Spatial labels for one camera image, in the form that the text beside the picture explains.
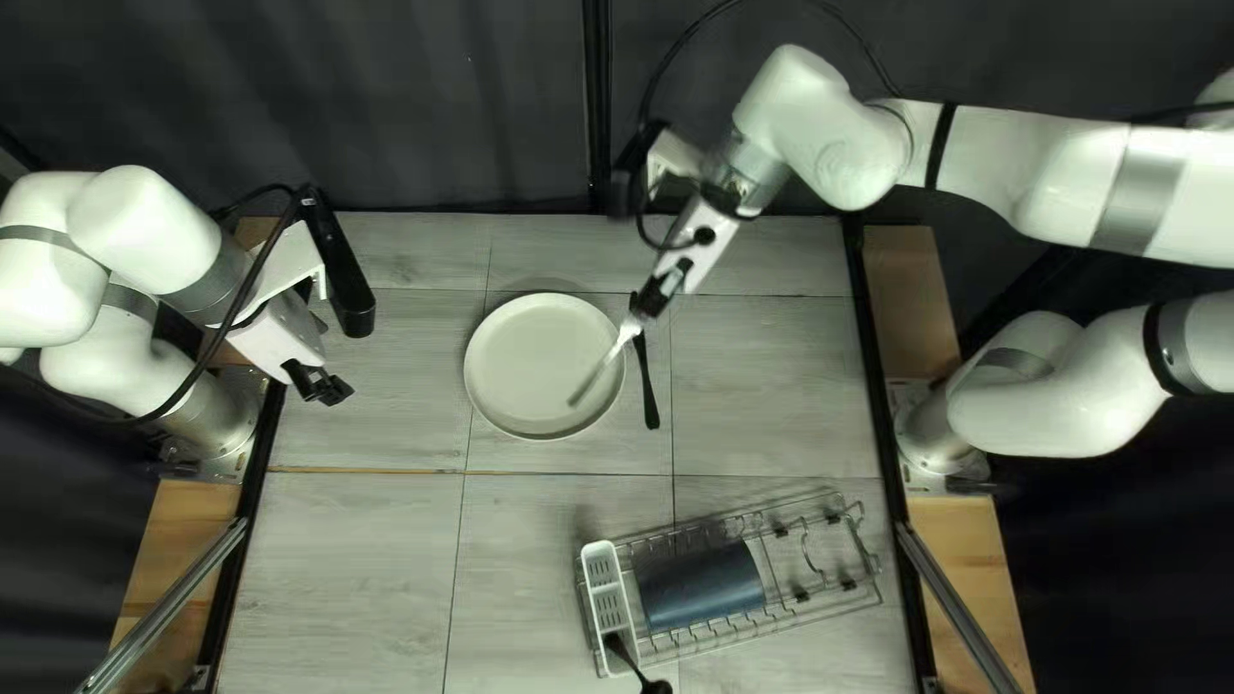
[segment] metal frame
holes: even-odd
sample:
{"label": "metal frame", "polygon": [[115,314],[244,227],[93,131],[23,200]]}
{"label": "metal frame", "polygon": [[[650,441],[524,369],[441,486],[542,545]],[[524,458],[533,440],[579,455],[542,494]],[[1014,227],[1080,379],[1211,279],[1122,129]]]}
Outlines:
{"label": "metal frame", "polygon": [[[640,604],[642,594],[637,575],[648,567],[669,558],[692,556],[744,543],[759,567],[765,601],[748,610],[726,616],[696,621],[689,626],[674,626],[652,631],[642,610],[623,610],[629,614],[633,630],[627,647],[636,654],[640,667],[691,658],[703,653],[744,643],[755,638],[780,633],[817,621],[850,614],[884,603],[877,577],[881,562],[871,554],[859,535],[865,517],[865,505],[860,500],[847,501],[844,495],[829,487],[805,494],[777,499],[768,505],[758,504],[728,511],[674,522],[611,541],[618,562],[618,580],[626,585],[626,595],[633,595],[633,604]],[[824,542],[834,542],[834,548],[845,552],[845,561],[828,569],[811,557],[807,543],[811,533],[827,536]],[[796,546],[800,557],[787,559]],[[812,580],[797,580],[777,572],[808,568]],[[601,643],[600,625],[596,624],[596,605],[591,601],[594,584],[587,578],[585,558],[575,561],[575,590],[582,606],[584,622],[596,671],[608,677],[607,662]]]}
{"label": "metal frame", "polygon": [[218,663],[222,659],[227,630],[236,609],[239,579],[244,571],[244,559],[248,557],[248,541],[262,500],[265,470],[270,464],[270,452],[274,449],[274,437],[279,429],[279,417],[283,414],[286,394],[288,387],[271,380],[265,391],[262,412],[257,419],[257,442],[253,445],[253,456],[249,458],[239,501],[236,506],[236,516],[247,521],[248,530],[237,551],[231,553],[218,571],[218,583],[210,604],[206,632],[201,637],[201,650],[197,652],[196,682],[190,683],[194,692],[213,692],[217,684]]}
{"label": "metal frame", "polygon": [[[866,283],[865,261],[861,247],[865,242],[865,219],[860,214],[840,217],[844,228],[844,256],[848,259],[849,283],[853,288],[853,310],[856,315],[858,338],[861,343],[861,361],[865,366],[865,384],[870,400],[870,420],[874,425],[875,447],[879,453],[879,470],[882,473],[882,491],[886,495],[887,519],[892,525],[908,522],[908,501],[900,484],[900,452],[896,448],[895,422],[887,401],[886,379],[879,357],[879,335],[874,327],[870,307],[870,288]],[[905,548],[896,542],[896,567],[900,595],[903,604],[905,626],[908,630],[908,650],[917,672],[917,692],[933,694],[930,682],[937,680],[934,651],[929,642],[929,625],[926,621],[926,601],[922,598],[921,579]]]}
{"label": "metal frame", "polygon": [[146,652],[154,645],[158,637],[172,625],[172,620],[180,614],[193,592],[201,585],[201,582],[215,568],[232,554],[236,547],[247,538],[248,519],[232,519],[231,524],[215,537],[181,575],[158,604],[146,614],[128,633],[107,652],[107,656],[94,668],[85,680],[74,690],[74,694],[107,694],[111,688],[120,683],[136,666]]}
{"label": "metal frame", "polygon": [[981,672],[990,682],[990,688],[997,694],[1021,694],[1019,683],[1016,682],[1016,677],[1007,669],[1007,663],[1003,662],[998,651],[990,643],[986,632],[977,625],[977,620],[972,617],[972,612],[965,606],[964,599],[955,592],[951,582],[943,573],[943,568],[934,561],[934,556],[930,554],[929,548],[926,547],[926,543],[917,532],[907,524],[897,521],[896,545],[903,548],[908,558],[913,562],[913,567],[921,574],[922,580],[929,585],[930,593],[938,599],[938,604],[943,608],[946,619],[951,621],[951,626],[955,627],[960,638],[964,640],[964,645],[967,646],[972,659],[976,661],[977,667],[981,668]]}

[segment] tile floor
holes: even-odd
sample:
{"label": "tile floor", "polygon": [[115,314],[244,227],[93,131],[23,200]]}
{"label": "tile floor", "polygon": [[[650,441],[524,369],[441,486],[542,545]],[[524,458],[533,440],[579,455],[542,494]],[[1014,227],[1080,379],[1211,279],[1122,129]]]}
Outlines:
{"label": "tile floor", "polygon": [[654,259],[633,230],[586,216],[341,221],[375,288],[378,328],[326,335],[350,400],[289,399],[221,692],[633,694],[633,679],[595,675],[578,547],[819,484],[866,503],[886,603],[655,677],[685,694],[912,689],[838,224],[749,225],[701,294],[660,320],[649,335],[659,431],[643,427],[629,368],[595,427],[527,443],[473,412],[468,337],[533,290],[618,317]]}

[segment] black handle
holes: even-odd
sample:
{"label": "black handle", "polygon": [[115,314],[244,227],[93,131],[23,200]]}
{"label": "black handle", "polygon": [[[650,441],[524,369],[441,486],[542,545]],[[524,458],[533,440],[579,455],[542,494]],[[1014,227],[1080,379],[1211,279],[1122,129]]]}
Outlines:
{"label": "black handle", "polygon": [[634,664],[634,658],[629,656],[629,651],[626,650],[626,642],[621,640],[621,636],[616,633],[610,633],[605,636],[605,647],[617,654],[618,658],[629,666],[629,669],[634,671],[638,675],[639,683],[643,688],[639,689],[639,694],[673,694],[673,685],[663,679],[656,679],[655,682],[649,682],[643,677],[643,672],[638,669]]}
{"label": "black handle", "polygon": [[308,224],[308,233],[326,264],[329,305],[334,309],[343,335],[368,337],[376,319],[376,299],[364,279],[360,263],[352,253],[352,246],[343,236],[343,227],[338,225],[338,219],[321,190],[308,188],[308,195],[300,200],[300,215]]}
{"label": "black handle", "polygon": [[[638,291],[632,291],[629,304],[633,306],[638,301]],[[638,369],[643,374],[643,421],[647,429],[660,429],[660,409],[655,405],[655,390],[652,389],[652,369],[647,366],[647,335],[634,336],[634,353],[638,354]]]}

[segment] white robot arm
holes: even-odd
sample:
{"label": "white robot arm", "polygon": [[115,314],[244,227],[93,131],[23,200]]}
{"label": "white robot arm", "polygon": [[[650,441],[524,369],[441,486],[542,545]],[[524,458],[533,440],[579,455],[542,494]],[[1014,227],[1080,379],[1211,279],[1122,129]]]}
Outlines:
{"label": "white robot arm", "polygon": [[[322,214],[310,210],[307,219],[321,226]],[[195,363],[152,340],[158,303],[211,328],[237,310],[227,332],[233,347],[273,378],[295,383],[306,399],[334,404],[350,389],[325,373],[317,326],[291,289],[316,277],[326,298],[316,236],[304,221],[285,228],[241,296],[254,258],[155,172],[123,165],[28,174],[0,206],[0,356],[12,363],[25,348],[42,348],[38,364],[49,385],[135,417],[162,412],[155,422],[206,457],[234,451],[252,432],[254,403],[210,373],[170,403]],[[363,284],[358,267],[354,273]],[[364,320],[344,332],[371,330],[371,293],[368,301]],[[313,383],[308,373],[325,375]]]}
{"label": "white robot arm", "polygon": [[[864,105],[832,65],[796,46],[766,61],[733,126],[694,165],[666,131],[648,151],[649,190],[664,172],[697,170],[702,180],[639,293],[643,319],[673,294],[696,291],[790,172],[842,210],[866,207],[895,184],[923,186],[977,200],[1043,241],[1234,267],[1225,211],[1234,132],[907,100]],[[1232,326],[1234,293],[1117,311],[1087,330],[1029,314],[913,414],[902,447],[935,472],[959,466],[972,446],[1053,457],[1112,451],[1171,394],[1234,391]]]}

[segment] wire dish rack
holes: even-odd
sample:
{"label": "wire dish rack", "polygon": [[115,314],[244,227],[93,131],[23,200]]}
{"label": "wire dish rack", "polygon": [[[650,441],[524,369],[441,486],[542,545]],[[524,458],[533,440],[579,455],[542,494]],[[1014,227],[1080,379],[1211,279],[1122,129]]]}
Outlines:
{"label": "wire dish rack", "polygon": [[[591,542],[575,562],[587,640],[600,677],[632,672],[601,643],[617,633],[649,667],[779,633],[882,604],[881,564],[859,530],[861,501],[827,490],[729,511],[629,537]],[[744,542],[763,583],[761,606],[689,626],[649,631],[640,572],[666,558]]]}

